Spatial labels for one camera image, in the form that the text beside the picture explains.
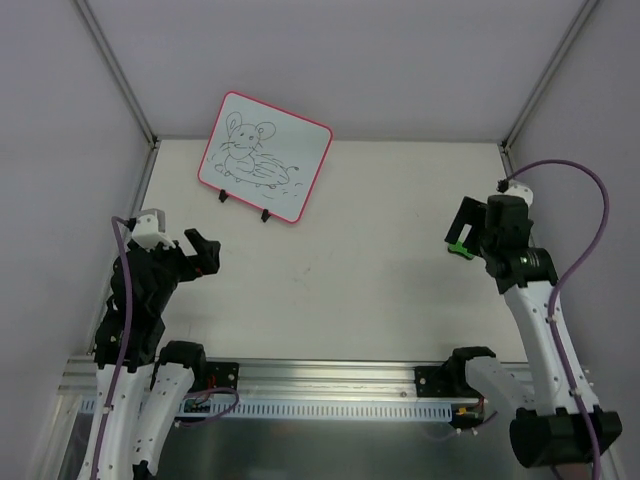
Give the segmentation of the green whiteboard eraser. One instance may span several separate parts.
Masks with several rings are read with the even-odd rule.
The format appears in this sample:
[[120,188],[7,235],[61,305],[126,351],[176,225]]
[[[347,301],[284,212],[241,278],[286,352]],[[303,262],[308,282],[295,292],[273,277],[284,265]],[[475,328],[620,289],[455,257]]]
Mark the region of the green whiteboard eraser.
[[447,252],[458,256],[460,258],[463,258],[465,260],[473,260],[475,258],[475,256],[470,253],[463,245],[462,242],[457,241],[455,244],[450,243],[447,245]]

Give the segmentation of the pink framed whiteboard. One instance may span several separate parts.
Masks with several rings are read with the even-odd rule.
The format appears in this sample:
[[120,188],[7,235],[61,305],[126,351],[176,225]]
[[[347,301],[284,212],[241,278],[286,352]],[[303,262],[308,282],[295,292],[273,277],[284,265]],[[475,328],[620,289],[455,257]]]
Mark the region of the pink framed whiteboard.
[[332,142],[328,126],[230,91],[223,97],[197,178],[224,197],[295,224]]

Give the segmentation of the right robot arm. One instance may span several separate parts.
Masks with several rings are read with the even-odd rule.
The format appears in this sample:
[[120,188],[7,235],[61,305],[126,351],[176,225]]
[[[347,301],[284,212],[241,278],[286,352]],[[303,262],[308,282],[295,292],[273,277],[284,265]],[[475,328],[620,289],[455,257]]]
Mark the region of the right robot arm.
[[533,388],[524,388],[487,349],[456,350],[447,371],[449,389],[474,391],[509,420],[509,439],[525,468],[589,464],[600,474],[600,458],[621,435],[618,413],[605,411],[585,377],[564,322],[556,290],[559,280],[549,253],[529,244],[533,222],[527,201],[492,195],[466,197],[445,237],[457,240],[485,262],[509,307],[524,346]]

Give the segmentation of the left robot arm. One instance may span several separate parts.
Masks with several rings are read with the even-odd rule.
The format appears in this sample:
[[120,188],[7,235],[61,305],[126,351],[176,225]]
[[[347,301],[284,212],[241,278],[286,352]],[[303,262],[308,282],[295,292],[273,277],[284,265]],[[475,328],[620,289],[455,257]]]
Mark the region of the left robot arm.
[[82,479],[155,478],[180,403],[207,382],[203,345],[160,343],[162,313],[177,286],[220,268],[219,242],[195,229],[185,236],[192,255],[180,246],[119,246],[95,335],[96,406]]

